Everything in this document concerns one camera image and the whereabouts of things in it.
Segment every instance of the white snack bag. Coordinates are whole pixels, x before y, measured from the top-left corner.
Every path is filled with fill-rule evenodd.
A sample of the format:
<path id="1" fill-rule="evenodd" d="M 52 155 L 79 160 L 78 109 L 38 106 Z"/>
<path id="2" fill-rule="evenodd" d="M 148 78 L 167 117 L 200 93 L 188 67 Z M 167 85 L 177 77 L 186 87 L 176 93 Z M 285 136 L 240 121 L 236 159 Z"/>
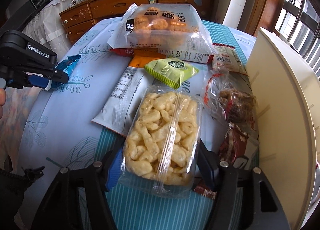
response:
<path id="1" fill-rule="evenodd" d="M 210 63 L 211 36 L 191 5 L 134 3 L 123 16 L 108 44 L 112 48 L 157 48 L 182 60 Z"/>
<path id="2" fill-rule="evenodd" d="M 153 79 L 144 68 L 128 66 L 101 112 L 92 121 L 127 136 L 142 97 Z"/>
<path id="3" fill-rule="evenodd" d="M 213 43 L 213 45 L 219 53 L 213 56 L 212 68 L 223 66 L 230 72 L 248 75 L 238 57 L 235 47 L 217 43 Z"/>

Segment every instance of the green snack packet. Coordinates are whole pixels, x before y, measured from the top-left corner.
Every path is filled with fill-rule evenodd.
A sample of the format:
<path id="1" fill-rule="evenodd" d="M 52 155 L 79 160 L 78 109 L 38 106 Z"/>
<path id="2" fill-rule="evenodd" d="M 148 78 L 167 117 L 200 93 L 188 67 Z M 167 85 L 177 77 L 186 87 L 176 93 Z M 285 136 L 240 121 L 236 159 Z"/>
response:
<path id="1" fill-rule="evenodd" d="M 178 89 L 184 81 L 199 72 L 198 68 L 179 58 L 153 60 L 146 64 L 144 69 L 154 78 L 173 89 Z"/>

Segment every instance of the snack bag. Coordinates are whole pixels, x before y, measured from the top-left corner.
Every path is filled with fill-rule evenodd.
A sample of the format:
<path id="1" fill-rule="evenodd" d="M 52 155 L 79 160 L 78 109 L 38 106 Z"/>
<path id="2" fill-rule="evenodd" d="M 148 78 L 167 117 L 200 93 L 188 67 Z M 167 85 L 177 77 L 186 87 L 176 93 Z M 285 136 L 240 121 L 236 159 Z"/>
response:
<path id="1" fill-rule="evenodd" d="M 230 72 L 248 75 L 238 57 L 235 47 L 217 43 L 213 43 L 213 45 L 219 53 L 213 56 L 212 68 L 222 66 Z"/>
<path id="2" fill-rule="evenodd" d="M 255 97 L 237 90 L 224 67 L 208 72 L 202 93 L 204 108 L 221 123 L 249 122 L 256 104 Z"/>
<path id="3" fill-rule="evenodd" d="M 159 58 L 163 57 L 163 54 L 158 53 L 157 48 L 142 48 L 142 49 L 133 49 L 133 48 L 112 48 L 110 51 L 116 53 L 117 55 L 123 57 L 134 57 L 135 55 L 139 55 L 142 57 L 149 57 L 150 55 Z"/>
<path id="4" fill-rule="evenodd" d="M 143 93 L 153 82 L 153 77 L 144 69 L 152 60 L 164 57 L 145 57 L 136 55 L 108 98 L 101 112 L 92 119 L 123 136 L 127 136 Z"/>
<path id="5" fill-rule="evenodd" d="M 144 69 L 173 89 L 178 89 L 184 81 L 199 72 L 197 68 L 178 58 L 154 60 L 146 64 Z"/>
<path id="6" fill-rule="evenodd" d="M 134 3 L 113 32 L 112 48 L 157 48 L 182 60 L 209 63 L 218 54 L 208 30 L 191 5 Z"/>
<path id="7" fill-rule="evenodd" d="M 221 161 L 227 161 L 235 168 L 251 169 L 251 160 L 258 146 L 257 140 L 242 131 L 238 125 L 230 122 L 218 155 Z"/>
<path id="8" fill-rule="evenodd" d="M 202 106 L 168 88 L 148 88 L 123 150 L 119 183 L 161 197 L 187 198 L 196 168 Z"/>
<path id="9" fill-rule="evenodd" d="M 74 55 L 74 56 L 68 56 L 67 59 L 61 61 L 57 66 L 56 69 L 62 70 L 65 72 L 68 77 L 70 78 L 73 70 L 76 68 L 76 65 L 81 58 L 81 55 Z M 63 85 L 63 83 L 60 82 L 54 82 L 52 80 L 49 80 L 47 87 L 45 88 L 47 91 L 50 89 L 57 88 L 59 86 Z"/>
<path id="10" fill-rule="evenodd" d="M 250 170 L 259 144 L 258 140 L 252 138 L 238 125 L 230 122 L 218 155 L 221 161 L 227 161 L 234 168 Z M 195 181 L 193 191 L 212 200 L 215 200 L 217 196 L 217 193 L 207 187 L 202 178 Z"/>

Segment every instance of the finger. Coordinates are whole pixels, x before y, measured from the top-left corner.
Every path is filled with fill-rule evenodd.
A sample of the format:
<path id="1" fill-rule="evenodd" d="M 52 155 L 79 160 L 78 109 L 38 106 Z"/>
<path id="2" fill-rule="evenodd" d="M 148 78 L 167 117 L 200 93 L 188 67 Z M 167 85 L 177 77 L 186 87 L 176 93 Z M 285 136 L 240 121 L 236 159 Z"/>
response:
<path id="1" fill-rule="evenodd" d="M 7 98 L 7 94 L 5 93 L 5 90 L 0 88 L 0 105 L 1 106 L 4 106 L 6 98 Z"/>

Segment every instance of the dresser drawer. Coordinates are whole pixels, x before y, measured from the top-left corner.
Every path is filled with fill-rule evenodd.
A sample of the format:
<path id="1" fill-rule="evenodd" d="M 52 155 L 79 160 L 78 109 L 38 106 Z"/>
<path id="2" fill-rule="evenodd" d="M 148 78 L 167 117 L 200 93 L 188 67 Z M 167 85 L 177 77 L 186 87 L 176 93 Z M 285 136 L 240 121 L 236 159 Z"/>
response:
<path id="1" fill-rule="evenodd" d="M 92 19 L 88 3 L 62 13 L 60 17 L 65 28 L 69 28 Z"/>
<path id="2" fill-rule="evenodd" d="M 93 20 L 89 20 L 72 27 L 67 28 L 67 34 L 70 41 L 76 41 L 81 38 L 90 28 L 94 26 Z"/>
<path id="3" fill-rule="evenodd" d="M 124 14 L 127 9 L 136 3 L 149 3 L 149 0 L 97 0 L 90 3 L 93 18 L 102 18 L 116 14 Z"/>
<path id="4" fill-rule="evenodd" d="M 198 12 L 200 18 L 211 17 L 211 0 L 158 0 L 159 3 L 179 3 L 179 4 L 191 4 Z"/>

